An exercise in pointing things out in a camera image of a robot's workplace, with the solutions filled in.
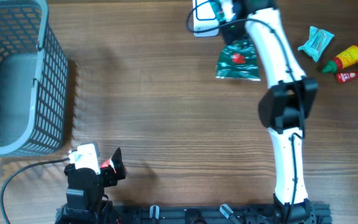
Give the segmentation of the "small red sachet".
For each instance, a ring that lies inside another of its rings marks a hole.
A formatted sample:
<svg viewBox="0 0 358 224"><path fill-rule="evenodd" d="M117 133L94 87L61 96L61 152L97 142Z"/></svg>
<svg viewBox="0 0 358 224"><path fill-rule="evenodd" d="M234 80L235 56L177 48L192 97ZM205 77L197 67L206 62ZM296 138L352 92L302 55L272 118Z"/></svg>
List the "small red sachet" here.
<svg viewBox="0 0 358 224"><path fill-rule="evenodd" d="M114 166L114 163L113 163L113 160L112 160L112 157L110 157L108 160L104 161L100 166L100 169L102 168L111 168L112 171L116 174L116 169L115 169L115 166Z"/></svg>

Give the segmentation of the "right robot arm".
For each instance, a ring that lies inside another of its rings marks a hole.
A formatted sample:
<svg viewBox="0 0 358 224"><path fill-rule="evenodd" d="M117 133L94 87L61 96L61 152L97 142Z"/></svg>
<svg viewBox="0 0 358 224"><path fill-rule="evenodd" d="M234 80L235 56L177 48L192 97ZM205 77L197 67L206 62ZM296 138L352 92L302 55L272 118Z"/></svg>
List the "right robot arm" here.
<svg viewBox="0 0 358 224"><path fill-rule="evenodd" d="M288 43L275 1L220 1L225 26L236 35L241 23L255 44L264 66L268 90L258 105L259 119L272 140L276 186L274 223L297 223L310 218L303 177L302 144L305 120L318 90Z"/></svg>

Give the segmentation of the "green 3M glove package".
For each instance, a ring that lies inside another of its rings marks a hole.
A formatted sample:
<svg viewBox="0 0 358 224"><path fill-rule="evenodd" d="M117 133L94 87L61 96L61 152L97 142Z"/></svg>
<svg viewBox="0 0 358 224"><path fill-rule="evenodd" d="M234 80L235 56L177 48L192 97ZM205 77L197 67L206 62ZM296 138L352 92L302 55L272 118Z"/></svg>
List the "green 3M glove package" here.
<svg viewBox="0 0 358 224"><path fill-rule="evenodd" d="M223 48L216 64L216 78L260 81L257 55L250 39L237 40Z"/></svg>

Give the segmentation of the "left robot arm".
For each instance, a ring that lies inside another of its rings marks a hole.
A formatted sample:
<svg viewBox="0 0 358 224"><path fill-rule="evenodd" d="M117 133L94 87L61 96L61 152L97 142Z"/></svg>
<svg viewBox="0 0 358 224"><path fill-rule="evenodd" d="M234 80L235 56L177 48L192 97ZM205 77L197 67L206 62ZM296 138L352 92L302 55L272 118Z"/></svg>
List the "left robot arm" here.
<svg viewBox="0 0 358 224"><path fill-rule="evenodd" d="M116 186L126 178L121 150L116 149L99 168L100 174L87 167L65 167L64 173L68 177L67 203L57 209L56 224L122 223L120 214L104 193L105 188Z"/></svg>

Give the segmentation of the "small red box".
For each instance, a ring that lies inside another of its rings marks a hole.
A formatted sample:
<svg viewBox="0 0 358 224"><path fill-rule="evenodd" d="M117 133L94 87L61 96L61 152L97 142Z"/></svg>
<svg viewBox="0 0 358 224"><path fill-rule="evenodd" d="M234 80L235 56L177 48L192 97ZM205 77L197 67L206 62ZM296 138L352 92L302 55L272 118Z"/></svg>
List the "small red box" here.
<svg viewBox="0 0 358 224"><path fill-rule="evenodd" d="M346 83L351 80L355 80L358 78L358 71L357 72L345 72L345 73L337 73L336 80L339 83Z"/></svg>

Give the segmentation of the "red chili sauce bottle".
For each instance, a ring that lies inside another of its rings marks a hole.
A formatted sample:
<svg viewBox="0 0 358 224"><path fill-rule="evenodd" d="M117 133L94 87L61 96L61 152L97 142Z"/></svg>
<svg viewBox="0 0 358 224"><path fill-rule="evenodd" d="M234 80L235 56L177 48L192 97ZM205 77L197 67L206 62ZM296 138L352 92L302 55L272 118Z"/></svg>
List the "red chili sauce bottle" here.
<svg viewBox="0 0 358 224"><path fill-rule="evenodd" d="M336 73L358 63L358 43L348 47L328 61L322 69L323 73Z"/></svg>

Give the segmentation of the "light green wipes packet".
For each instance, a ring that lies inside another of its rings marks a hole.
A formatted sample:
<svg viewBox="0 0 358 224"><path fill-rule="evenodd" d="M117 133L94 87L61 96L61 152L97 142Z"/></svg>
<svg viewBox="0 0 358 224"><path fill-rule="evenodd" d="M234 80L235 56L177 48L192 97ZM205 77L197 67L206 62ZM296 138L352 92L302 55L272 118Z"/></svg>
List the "light green wipes packet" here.
<svg viewBox="0 0 358 224"><path fill-rule="evenodd" d="M304 53L317 62L333 38L334 34L324 29L311 26L309 39L298 47L298 51L304 51Z"/></svg>

